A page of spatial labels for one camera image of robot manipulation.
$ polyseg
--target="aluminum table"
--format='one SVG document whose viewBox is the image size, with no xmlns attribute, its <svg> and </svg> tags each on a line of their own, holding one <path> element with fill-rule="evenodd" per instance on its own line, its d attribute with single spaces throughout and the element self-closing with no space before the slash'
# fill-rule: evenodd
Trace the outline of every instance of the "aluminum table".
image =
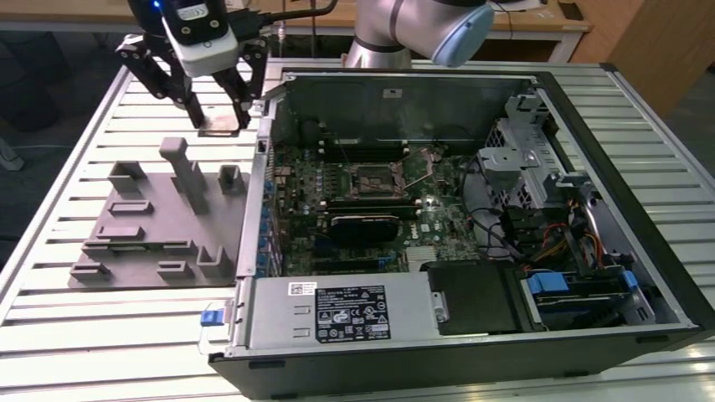
<svg viewBox="0 0 715 402">
<path fill-rule="evenodd" d="M 273 60 L 266 90 L 279 84 L 285 66 L 329 68 L 339 62 Z M 597 64 L 477 63 L 465 68 L 545 69 L 556 74 L 705 295 L 715 301 L 715 182 L 622 76 Z M 231 113 L 229 98 L 210 78 L 197 82 L 195 91 L 209 113 Z M 69 288 L 67 279 L 111 192 L 114 162 L 139 160 L 147 172 L 169 172 L 159 145 L 166 136 L 182 136 L 205 172 L 237 162 L 249 172 L 257 127 L 254 119 L 239 138 L 199 138 L 185 112 L 170 100 L 157 100 L 127 70 L 121 71 L 0 274 L 2 401 L 247 400 L 214 373 L 197 347 L 199 312 L 230 298 L 233 288 L 81 292 Z M 565 149 L 580 167 L 574 149 Z M 221 331 L 210 333 L 219 344 L 222 338 Z M 704 342 L 577 379 L 313 400 L 713 400 L 714 374 L 715 344 Z"/>
</svg>

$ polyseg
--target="floor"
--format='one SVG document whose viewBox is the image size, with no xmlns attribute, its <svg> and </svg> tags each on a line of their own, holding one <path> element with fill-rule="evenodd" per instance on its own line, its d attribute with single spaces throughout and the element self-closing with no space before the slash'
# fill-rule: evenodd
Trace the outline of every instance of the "floor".
<svg viewBox="0 0 715 402">
<path fill-rule="evenodd" d="M 0 121 L 0 137 L 17 148 L 26 161 L 21 172 L 0 169 L 0 268 L 121 68 L 121 61 L 113 53 L 121 41 L 119 36 L 95 38 L 90 33 L 59 33 L 57 36 L 74 71 L 70 80 L 50 88 L 63 113 L 61 121 L 34 133 L 19 133 Z M 715 74 L 709 73 L 694 85 L 666 122 L 709 171 L 715 174 L 713 111 Z"/>
</svg>

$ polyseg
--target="gray block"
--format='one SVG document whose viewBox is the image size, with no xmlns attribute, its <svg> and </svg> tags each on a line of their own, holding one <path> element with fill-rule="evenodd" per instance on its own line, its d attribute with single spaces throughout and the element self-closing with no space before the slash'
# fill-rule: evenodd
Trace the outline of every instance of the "gray block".
<svg viewBox="0 0 715 402">
<path fill-rule="evenodd" d="M 174 143 L 182 151 L 182 142 Z M 169 154 L 182 165 L 183 153 Z M 185 162 L 190 176 L 183 179 L 174 173 L 145 173 L 139 163 L 118 163 L 115 190 L 83 245 L 70 287 L 227 286 L 235 281 L 250 175 L 233 166 L 203 174 Z"/>
</svg>

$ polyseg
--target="blue tab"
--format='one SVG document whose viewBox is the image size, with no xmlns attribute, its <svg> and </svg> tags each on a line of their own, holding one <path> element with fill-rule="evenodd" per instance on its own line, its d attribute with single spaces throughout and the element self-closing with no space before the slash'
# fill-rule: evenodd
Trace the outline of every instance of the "blue tab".
<svg viewBox="0 0 715 402">
<path fill-rule="evenodd" d="M 221 327 L 225 324 L 225 310 L 202 312 L 202 327 Z"/>
<path fill-rule="evenodd" d="M 560 272 L 540 272 L 526 279 L 533 295 L 552 291 L 569 291 L 568 280 Z"/>
<path fill-rule="evenodd" d="M 630 290 L 634 290 L 638 288 L 638 279 L 637 276 L 632 271 L 622 272 L 624 280 L 626 281 L 626 286 Z"/>
</svg>

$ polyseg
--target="side panel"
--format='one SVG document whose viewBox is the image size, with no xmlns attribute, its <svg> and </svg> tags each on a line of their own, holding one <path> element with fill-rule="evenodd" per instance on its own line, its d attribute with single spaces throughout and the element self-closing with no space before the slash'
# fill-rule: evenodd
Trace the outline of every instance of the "side panel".
<svg viewBox="0 0 715 402">
<path fill-rule="evenodd" d="M 245 396 L 277 399 L 597 374 L 692 335 L 660 332 L 263 359 L 214 355 L 210 365 Z"/>
</svg>

